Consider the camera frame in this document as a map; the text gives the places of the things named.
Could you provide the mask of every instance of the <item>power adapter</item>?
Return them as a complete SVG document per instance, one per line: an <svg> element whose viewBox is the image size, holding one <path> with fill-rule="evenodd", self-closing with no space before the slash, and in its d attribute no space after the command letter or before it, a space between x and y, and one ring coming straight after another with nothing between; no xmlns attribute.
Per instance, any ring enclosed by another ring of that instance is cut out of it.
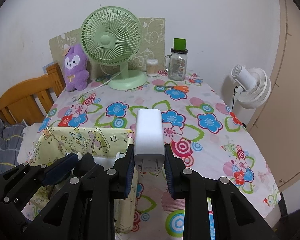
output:
<svg viewBox="0 0 300 240"><path fill-rule="evenodd" d="M134 161L141 172L153 172L156 177L165 159L161 111L140 109L137 112Z"/></svg>

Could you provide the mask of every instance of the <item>desk fan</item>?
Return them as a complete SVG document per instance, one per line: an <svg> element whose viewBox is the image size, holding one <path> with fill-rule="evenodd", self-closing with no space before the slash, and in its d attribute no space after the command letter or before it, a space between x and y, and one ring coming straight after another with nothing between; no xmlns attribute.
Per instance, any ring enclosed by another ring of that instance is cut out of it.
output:
<svg viewBox="0 0 300 240"><path fill-rule="evenodd" d="M90 14L81 27L81 45L86 54L101 65L120 65L120 74L109 82L117 90L143 85L147 77L128 70L128 61L142 41L141 24L131 12L120 7L102 7Z"/></svg>
<svg viewBox="0 0 300 240"><path fill-rule="evenodd" d="M254 109L268 99L271 81L261 68L247 70L244 66L237 65L232 69L231 76L241 86L234 96L234 103L238 100L243 108Z"/></svg>

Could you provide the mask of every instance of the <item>fan base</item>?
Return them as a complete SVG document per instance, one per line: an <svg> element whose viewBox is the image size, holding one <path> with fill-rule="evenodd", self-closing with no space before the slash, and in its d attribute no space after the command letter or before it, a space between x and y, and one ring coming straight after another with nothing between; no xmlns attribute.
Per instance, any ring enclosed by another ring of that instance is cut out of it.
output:
<svg viewBox="0 0 300 240"><path fill-rule="evenodd" d="M116 90L128 90L142 86L147 81L147 76L139 70L129 70L129 77L122 78L118 75L109 82L109 87Z"/></svg>

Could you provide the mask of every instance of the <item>door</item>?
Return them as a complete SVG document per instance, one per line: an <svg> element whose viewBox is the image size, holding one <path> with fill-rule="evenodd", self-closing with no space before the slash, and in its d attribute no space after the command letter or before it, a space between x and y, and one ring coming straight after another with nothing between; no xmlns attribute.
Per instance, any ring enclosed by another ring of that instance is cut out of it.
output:
<svg viewBox="0 0 300 240"><path fill-rule="evenodd" d="M287 38L273 91L250 134L282 191L300 179L300 11L287 4Z"/></svg>

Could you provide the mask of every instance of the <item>plaid bedding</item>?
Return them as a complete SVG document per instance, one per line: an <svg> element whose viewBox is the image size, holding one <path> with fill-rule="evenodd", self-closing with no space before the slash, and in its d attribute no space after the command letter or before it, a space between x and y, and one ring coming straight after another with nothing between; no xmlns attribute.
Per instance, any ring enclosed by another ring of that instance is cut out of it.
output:
<svg viewBox="0 0 300 240"><path fill-rule="evenodd" d="M19 165L17 156L23 129L22 124L5 125L0 119L0 174Z"/></svg>

